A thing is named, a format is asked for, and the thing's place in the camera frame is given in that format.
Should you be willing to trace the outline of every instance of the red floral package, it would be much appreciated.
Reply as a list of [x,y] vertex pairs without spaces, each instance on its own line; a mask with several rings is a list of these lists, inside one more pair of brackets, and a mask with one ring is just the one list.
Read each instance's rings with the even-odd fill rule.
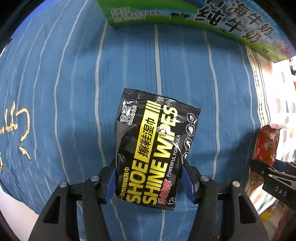
[[[269,166],[274,166],[276,150],[279,143],[280,130],[284,125],[266,125],[258,134],[253,159],[262,161]],[[257,187],[263,184],[263,177],[250,170],[246,193],[250,195]]]

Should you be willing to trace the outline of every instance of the cardboard box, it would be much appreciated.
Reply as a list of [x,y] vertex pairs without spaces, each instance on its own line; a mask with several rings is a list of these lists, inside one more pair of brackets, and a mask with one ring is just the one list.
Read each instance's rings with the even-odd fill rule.
[[296,55],[274,20],[252,0],[98,0],[110,26],[173,23],[214,31],[272,62]]

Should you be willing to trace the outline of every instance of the blue gripper pad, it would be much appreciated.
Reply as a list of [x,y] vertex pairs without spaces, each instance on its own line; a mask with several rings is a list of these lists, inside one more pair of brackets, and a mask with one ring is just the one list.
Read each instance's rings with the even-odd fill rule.
[[111,171],[110,178],[106,185],[106,193],[104,196],[105,203],[107,203],[113,197],[115,193],[115,188],[116,188],[116,184],[115,184],[115,168],[114,168]]
[[275,159],[274,160],[274,169],[279,172],[285,172],[286,171],[286,164],[282,161]]
[[182,167],[181,182],[187,198],[192,203],[195,203],[196,198],[194,195],[194,185],[184,166]]

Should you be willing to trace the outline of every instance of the icon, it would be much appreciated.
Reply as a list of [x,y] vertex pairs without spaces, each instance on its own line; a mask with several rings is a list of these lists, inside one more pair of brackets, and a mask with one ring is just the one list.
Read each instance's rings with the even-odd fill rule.
[[194,125],[188,125],[186,126],[186,132],[189,136],[194,136],[194,133],[195,133],[195,128],[194,128]]
[[192,144],[192,140],[191,140],[190,137],[188,137],[188,138],[185,140],[185,142],[184,142],[185,149],[186,149],[186,150],[189,150],[190,147],[191,147],[191,144]]
[[196,117],[192,114],[192,113],[188,113],[187,114],[187,120],[190,122],[190,123],[195,123],[197,120],[196,120]]
[[181,158],[181,161],[182,161],[182,164],[184,164],[184,161],[186,160],[187,158],[187,155],[188,155],[188,152],[185,152]]

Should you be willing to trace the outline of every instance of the white stripe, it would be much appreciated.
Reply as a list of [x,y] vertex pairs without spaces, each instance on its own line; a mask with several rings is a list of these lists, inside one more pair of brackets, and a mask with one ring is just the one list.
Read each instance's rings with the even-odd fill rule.
[[253,62],[253,67],[254,67],[254,75],[255,75],[255,80],[258,82],[258,85],[256,85],[256,91],[258,91],[258,116],[259,119],[262,122],[262,127],[267,124],[267,113],[263,113],[263,107],[265,107],[265,102],[264,102],[264,91],[263,91],[263,83],[262,79],[260,76],[260,69],[259,65],[256,61],[255,53],[251,49],[249,49],[250,53],[250,58]]
[[80,211],[82,212],[82,215],[83,215],[83,210],[82,210],[82,207],[80,206],[79,203],[77,203],[78,207],[80,208]]
[[47,186],[47,188],[48,188],[48,191],[49,191],[50,194],[52,194],[52,192],[51,192],[51,190],[50,190],[50,188],[49,188],[49,185],[48,185],[47,179],[46,179],[46,177],[45,177],[43,171],[42,171],[42,174],[43,174],[43,176],[44,176],[44,180],[45,180],[46,186]]
[[57,85],[59,84],[59,76],[60,76],[60,73],[61,73],[61,67],[62,67],[62,63],[63,63],[63,60],[64,60],[64,56],[65,56],[65,51],[66,51],[66,48],[70,42],[70,39],[71,39],[71,36],[72,36],[72,33],[74,31],[74,28],[76,26],[76,23],[79,19],[79,16],[82,12],[82,10],[84,9],[85,5],[87,4],[88,0],[85,1],[85,3],[83,4],[82,8],[80,9],[77,17],[76,17],[76,20],[73,24],[73,27],[71,29],[71,32],[68,36],[68,39],[67,39],[67,42],[64,46],[64,49],[63,49],[63,53],[62,53],[62,58],[59,62],[59,70],[57,72],[57,79],[56,79],[56,83],[54,85],[54,134],[55,134],[55,138],[56,138],[56,141],[57,141],[57,146],[59,148],[59,154],[60,154],[60,157],[61,157],[61,162],[62,162],[62,167],[63,167],[63,170],[64,170],[64,173],[66,175],[66,179],[67,179],[67,182],[70,183],[70,180],[69,180],[69,177],[68,177],[68,174],[66,172],[66,168],[65,168],[65,163],[64,163],[64,158],[63,158],[63,154],[62,154],[62,149],[61,149],[61,146],[59,144],[59,139],[58,139],[58,136],[57,136],[57,118],[58,118],[58,115],[57,115]]
[[159,241],[162,241],[163,239],[163,230],[165,229],[165,210],[161,210],[161,230],[160,230],[160,236]]
[[47,44],[47,41],[50,37],[50,34],[52,33],[52,30],[54,29],[55,25],[57,24],[58,20],[60,19],[61,15],[63,14],[63,11],[64,9],[66,8],[66,6],[69,4],[69,2],[71,2],[71,0],[69,0],[66,5],[64,6],[61,14],[59,15],[59,17],[57,18],[57,20],[54,22],[52,28],[50,29],[48,35],[47,35],[47,38],[43,44],[43,48],[40,52],[40,56],[39,56],[39,65],[38,65],[38,70],[37,70],[37,74],[36,74],[36,78],[35,78],[35,82],[34,82],[34,86],[33,86],[33,118],[32,118],[32,124],[33,124],[33,134],[34,134],[34,142],[35,142],[35,147],[34,147],[34,158],[35,158],[35,161],[36,161],[36,164],[37,164],[37,167],[40,169],[39,167],[39,164],[37,162],[37,157],[36,157],[36,154],[37,154],[37,141],[36,141],[36,133],[35,133],[35,87],[36,87],[36,83],[37,83],[37,79],[38,79],[38,76],[39,76],[39,71],[40,71],[40,66],[41,66],[41,57],[42,57],[42,54],[43,54],[43,51],[45,49],[45,46]]
[[28,53],[28,55],[27,55],[27,58],[26,58],[26,62],[25,62],[25,65],[24,65],[24,69],[23,69],[23,71],[22,71],[22,77],[21,77],[21,80],[20,80],[20,88],[19,88],[19,93],[18,93],[18,96],[17,96],[17,106],[16,106],[16,110],[18,110],[18,103],[19,103],[19,100],[20,100],[20,91],[21,91],[21,89],[22,89],[22,81],[23,81],[23,79],[24,79],[24,74],[25,74],[25,71],[26,71],[26,67],[27,67],[28,59],[29,59],[29,56],[30,56],[30,54],[31,54],[31,51],[32,51],[33,45],[34,45],[34,43],[35,43],[35,41],[36,41],[36,39],[37,39],[37,36],[39,35],[39,33],[40,33],[41,29],[42,29],[44,23],[41,25],[40,29],[38,30],[38,32],[37,32],[37,34],[36,34],[36,36],[35,36],[35,38],[34,38],[34,40],[33,40],[33,43],[32,43],[32,45],[31,45],[31,48],[30,48],[30,50],[29,50],[29,53]]
[[29,195],[30,195],[30,198],[31,198],[31,200],[32,200],[32,203],[33,203],[37,208],[39,208],[39,207],[34,203],[34,201],[33,201],[33,198],[32,198],[31,193],[30,193],[30,189],[29,189],[29,187],[28,187],[28,184],[27,184],[27,181],[26,181],[26,178],[25,178],[25,174],[24,174],[24,173],[22,173],[22,174],[23,174],[23,176],[24,176],[24,180],[25,180],[25,183],[26,183],[26,185],[27,185],[27,188],[28,188]]
[[74,79],[75,79],[75,73],[76,73],[76,68],[77,68],[77,61],[78,61],[78,56],[80,54],[80,49],[82,47],[82,44],[84,42],[84,38],[85,38],[85,34],[86,34],[86,30],[88,28],[85,28],[85,31],[83,33],[83,36],[81,38],[80,44],[78,46],[75,58],[74,58],[74,65],[73,65],[73,69],[72,69],[72,74],[71,74],[71,92],[70,92],[70,112],[71,112],[71,124],[72,124],[72,139],[73,139],[73,146],[74,146],[74,150],[76,152],[76,156],[77,156],[77,160],[79,163],[79,169],[81,171],[81,177],[82,177],[82,182],[84,182],[85,179],[85,174],[84,174],[84,168],[80,159],[80,155],[77,149],[77,145],[76,145],[76,140],[75,140],[75,119],[74,119],[74,112],[73,112],[73,104],[74,104]]
[[100,93],[99,71],[100,71],[100,62],[101,62],[103,43],[104,43],[104,38],[106,35],[106,30],[107,30],[107,20],[105,21],[105,24],[104,24],[100,47],[99,47],[99,53],[98,53],[98,57],[96,60],[96,69],[95,69],[95,90],[96,90],[96,92],[95,92],[95,101],[94,101],[94,113],[95,113],[95,118],[96,118],[96,127],[97,127],[97,131],[98,131],[98,147],[99,147],[99,151],[101,154],[101,158],[102,158],[102,162],[103,162],[104,167],[107,165],[106,165],[105,155],[103,152],[102,131],[101,131],[101,125],[100,125],[100,119],[99,119],[99,93]]
[[160,59],[159,59],[159,46],[158,46],[158,27],[154,24],[154,51],[155,51],[155,67],[156,67],[156,82],[157,94],[161,95],[161,74],[160,74]]
[[122,82],[123,88],[127,88],[127,75],[128,75],[128,32],[124,35],[123,45],[123,64],[122,64]]
[[[19,148],[17,147],[17,144],[15,143],[15,149],[16,150],[18,150]],[[17,180],[18,180],[18,182],[20,182],[20,177],[19,177],[19,175],[18,175],[18,173],[17,173]]]
[[16,183],[15,183],[15,179],[13,178],[12,180],[13,180],[13,182],[14,182],[14,184],[15,184],[16,189],[19,191],[20,196],[23,198],[25,204],[26,204],[27,206],[29,206],[28,203],[27,203],[27,201],[26,201],[25,198],[23,197],[22,193],[20,192],[19,187],[16,185]]
[[139,220],[140,238],[141,238],[141,241],[143,241],[143,226],[142,226],[142,219],[141,219],[140,213],[138,213],[138,220]]
[[9,55],[9,53],[10,53],[10,50],[11,50],[11,48],[12,48],[14,42],[15,42],[15,39],[13,38],[12,41],[11,41],[9,44],[6,44],[6,46],[7,46],[7,45],[10,45],[10,48],[9,48],[8,53],[7,53],[7,56],[6,56],[5,65],[7,64],[8,55]]
[[119,226],[121,228],[123,238],[124,238],[125,241],[127,241],[127,239],[126,239],[126,233],[125,233],[125,231],[123,229],[123,224],[122,224],[120,218],[118,217],[117,207],[113,204],[112,199],[110,200],[110,203],[113,206],[115,217],[116,217],[117,221],[119,222]]
[[[47,152],[47,144],[46,144],[46,135],[43,135],[43,141],[44,141],[44,148],[45,148],[45,153],[48,153]],[[43,170],[41,170],[41,173],[43,174],[43,176],[44,176],[44,180],[45,180],[45,183],[46,183],[46,186],[47,186],[47,188],[48,188],[48,191],[49,191],[49,193],[50,194],[52,194],[52,191],[50,190],[50,188],[49,188],[49,185],[48,185],[48,182],[47,182],[47,179],[46,179],[46,176],[45,176],[45,174],[43,173]]]
[[12,73],[12,81],[11,81],[11,89],[10,89],[10,94],[12,95],[12,88],[13,88],[13,80],[15,78],[15,69],[13,70],[13,73]]
[[43,88],[41,92],[40,108],[44,105],[44,96],[45,96],[45,82],[43,83]]
[[212,60],[212,50],[211,50],[211,46],[207,40],[207,33],[204,30],[204,38],[205,38],[205,42],[207,44],[207,49],[209,52],[209,63],[210,63],[210,67],[211,67],[211,71],[212,71],[212,75],[213,75],[213,80],[214,80],[214,87],[215,87],[215,101],[216,101],[216,142],[217,142],[217,152],[216,155],[214,157],[214,165],[213,165],[213,177],[212,179],[215,178],[216,176],[216,167],[217,167],[217,158],[218,155],[220,153],[220,138],[219,138],[219,96],[218,96],[218,84],[217,84],[217,78],[216,78],[216,73],[215,73],[215,69],[214,69],[214,65],[213,65],[213,60]]
[[[6,96],[5,96],[5,99],[4,99],[4,114],[5,114],[5,109],[6,109],[5,106],[6,106],[7,95],[8,95],[8,89],[6,90]],[[11,170],[10,170],[10,163],[9,162],[8,162],[8,167],[9,167],[9,172],[11,172]]]
[[8,74],[9,74],[10,67],[11,67],[11,64],[12,64],[13,58],[14,58],[14,56],[15,56],[15,53],[17,52],[17,49],[18,49],[18,47],[19,47],[19,45],[20,45],[20,42],[22,41],[22,38],[24,37],[25,33],[27,32],[27,30],[28,30],[28,28],[29,28],[29,26],[30,26],[30,24],[31,24],[31,21],[32,21],[32,20],[30,20],[28,26],[26,27],[26,30],[24,31],[23,35],[21,36],[20,41],[18,42],[17,47],[16,47],[16,49],[15,49],[15,52],[14,52],[13,55],[12,55],[12,58],[11,58],[11,61],[10,61],[9,67],[8,67],[8,71],[7,71],[7,76],[8,76]]
[[24,42],[22,48],[20,49],[20,54],[22,54],[22,51],[24,50],[24,47],[26,46],[26,44],[27,44],[27,40]]
[[255,60],[257,62],[257,66],[258,66],[258,72],[259,72],[258,76],[260,77],[260,80],[261,80],[261,88],[262,88],[262,93],[263,93],[263,102],[264,102],[264,109],[265,109],[264,114],[266,115],[266,119],[267,119],[267,121],[265,123],[266,123],[266,125],[268,125],[268,124],[270,124],[271,117],[270,117],[270,111],[268,108],[267,92],[265,89],[265,82],[264,82],[264,78],[263,78],[262,66],[261,66],[260,60],[258,58],[258,54],[255,51],[253,51],[253,54],[254,54],[254,57],[255,57]]
[[185,82],[186,82],[186,92],[187,92],[187,103],[192,104],[190,78],[189,78],[189,71],[188,71],[188,65],[187,65],[187,60],[186,60],[186,51],[185,51],[185,44],[184,44],[184,33],[183,33],[183,28],[182,27],[180,27],[180,32],[181,32],[182,61],[183,61],[183,67],[184,67],[184,75],[185,75]]
[[11,144],[10,144],[10,137],[9,137],[9,135],[8,135],[8,140],[9,140],[9,155],[10,155],[10,160],[11,160],[13,169],[15,170],[15,165],[14,165],[14,163],[12,161],[12,157],[11,157]]
[[4,80],[4,76],[2,77],[2,81],[1,81],[1,84],[0,84],[0,91],[1,91],[1,88],[2,88],[2,82]]
[[44,199],[43,199],[43,197],[42,197],[42,195],[41,195],[41,193],[40,193],[40,191],[39,191],[39,188],[38,188],[38,186],[37,186],[37,184],[36,184],[36,182],[35,182],[35,179],[33,178],[33,175],[32,175],[32,172],[31,172],[31,168],[30,168],[29,165],[28,165],[28,168],[29,168],[29,171],[30,171],[31,177],[32,177],[32,179],[33,179],[33,182],[35,183],[35,186],[36,186],[36,188],[37,188],[37,191],[38,191],[38,193],[39,193],[39,195],[40,195],[40,197],[41,197],[41,199],[42,199],[42,201],[44,202],[44,205],[45,205],[45,201],[44,201]]
[[[155,51],[157,94],[161,95],[162,88],[161,88],[160,58],[159,58],[159,36],[158,36],[157,24],[154,24],[154,51]],[[160,231],[159,241],[163,239],[164,227],[165,227],[165,210],[161,210],[161,231]]]
[[0,58],[1,58],[2,54],[4,53],[5,49],[6,49],[6,45],[4,46],[4,49],[2,50],[2,52],[0,53]]
[[259,84],[259,80],[258,80],[258,75],[257,75],[257,71],[256,71],[256,66],[255,63],[251,57],[251,51],[250,49],[246,46],[247,49],[247,53],[248,53],[248,59],[252,68],[252,72],[253,72],[253,78],[254,78],[254,85],[255,85],[255,90],[256,90],[256,94],[257,94],[257,113],[258,113],[258,118],[259,118],[259,122],[260,122],[260,128],[262,128],[265,123],[262,122],[263,119],[261,119],[260,117],[260,105],[262,107],[262,96],[261,96],[261,92],[260,92],[260,87],[257,85],[256,81]]
[[175,239],[175,241],[178,241],[178,239],[179,239],[179,236],[180,236],[180,234],[181,234],[181,232],[183,231],[183,225],[184,225],[184,222],[185,222],[185,220],[186,220],[186,216],[187,216],[187,212],[188,212],[188,207],[187,207],[187,196],[186,195],[184,195],[184,214],[183,214],[183,217],[182,217],[182,221],[181,221],[181,223],[180,223],[180,225],[179,225],[179,229],[178,229],[178,233],[177,233],[177,235],[176,235],[176,239]]
[[250,76],[249,76],[249,72],[247,70],[246,64],[244,62],[244,52],[242,50],[242,47],[241,47],[241,45],[239,43],[237,43],[237,44],[238,44],[239,49],[240,49],[240,51],[242,53],[242,63],[244,65],[244,69],[245,69],[247,77],[248,77],[249,93],[250,93],[250,116],[251,116],[251,120],[252,120],[252,124],[253,124],[253,135],[252,135],[252,138],[250,140],[249,147],[248,147],[248,155],[247,155],[246,164],[245,164],[245,166],[247,166],[247,163],[248,163],[248,160],[249,160],[249,155],[250,155],[251,143],[252,143],[252,140],[253,140],[254,135],[255,135],[255,121],[254,121],[254,118],[253,118],[253,97],[252,97],[252,91],[251,91]]

